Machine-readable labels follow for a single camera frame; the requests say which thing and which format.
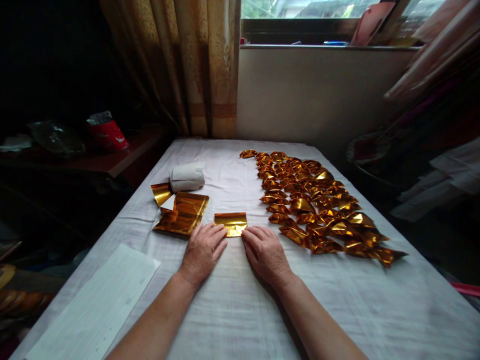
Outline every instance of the hand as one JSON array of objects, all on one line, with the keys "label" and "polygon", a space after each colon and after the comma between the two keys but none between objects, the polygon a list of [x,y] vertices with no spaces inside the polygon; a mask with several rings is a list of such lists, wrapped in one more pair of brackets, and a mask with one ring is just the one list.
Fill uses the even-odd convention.
[{"label": "hand", "polygon": [[295,274],[277,235],[262,226],[246,227],[241,234],[252,267],[277,293],[280,292]]},{"label": "hand", "polygon": [[223,225],[213,222],[205,226],[200,223],[191,233],[178,273],[193,287],[197,288],[214,269],[227,247],[227,233]]}]

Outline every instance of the beige curtain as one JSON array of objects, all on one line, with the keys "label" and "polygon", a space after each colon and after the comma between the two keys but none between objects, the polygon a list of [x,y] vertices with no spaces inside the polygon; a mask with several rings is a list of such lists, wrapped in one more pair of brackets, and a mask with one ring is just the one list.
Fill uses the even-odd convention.
[{"label": "beige curtain", "polygon": [[384,97],[397,102],[414,99],[458,59],[478,47],[479,14],[478,0],[446,0],[413,35],[425,45]]},{"label": "beige curtain", "polygon": [[99,0],[141,95],[184,136],[235,137],[240,0]]}]

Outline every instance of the white wall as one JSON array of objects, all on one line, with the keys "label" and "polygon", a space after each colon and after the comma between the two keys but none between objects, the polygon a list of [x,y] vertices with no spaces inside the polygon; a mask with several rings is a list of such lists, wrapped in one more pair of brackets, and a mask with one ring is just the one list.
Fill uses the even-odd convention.
[{"label": "white wall", "polygon": [[383,94],[401,77],[411,50],[243,47],[238,71],[237,139],[305,143],[332,163],[397,106]]}]

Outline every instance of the table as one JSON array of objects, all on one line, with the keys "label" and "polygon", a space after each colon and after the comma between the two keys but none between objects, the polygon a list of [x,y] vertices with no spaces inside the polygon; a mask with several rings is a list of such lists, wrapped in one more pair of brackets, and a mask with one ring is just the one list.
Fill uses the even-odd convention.
[{"label": "table", "polygon": [[[160,211],[151,184],[166,182],[170,167],[205,161],[205,186],[214,213],[246,212],[249,225],[270,224],[255,158],[241,151],[283,151],[317,160],[359,200],[388,247],[410,254],[391,269],[344,253],[311,256],[279,235],[292,270],[370,359],[479,359],[480,314],[388,223],[314,147],[304,144],[176,139],[100,237],[85,260],[20,344],[11,359],[23,359],[49,324],[119,244],[161,261],[111,349],[125,335],[179,268],[186,242],[152,230]],[[296,359],[296,348],[275,300],[262,287],[239,237],[230,238],[211,276],[198,290],[172,344],[170,359]]]}]

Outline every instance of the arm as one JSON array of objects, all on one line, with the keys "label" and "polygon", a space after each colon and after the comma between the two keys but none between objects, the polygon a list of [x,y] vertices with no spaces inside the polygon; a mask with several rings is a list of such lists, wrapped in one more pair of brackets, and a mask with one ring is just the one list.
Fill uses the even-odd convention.
[{"label": "arm", "polygon": [[252,267],[280,297],[310,359],[367,358],[292,272],[273,231],[249,226],[242,235]]},{"label": "arm", "polygon": [[165,359],[195,292],[227,246],[227,229],[213,223],[195,228],[183,262],[148,309],[108,355],[108,360]]}]

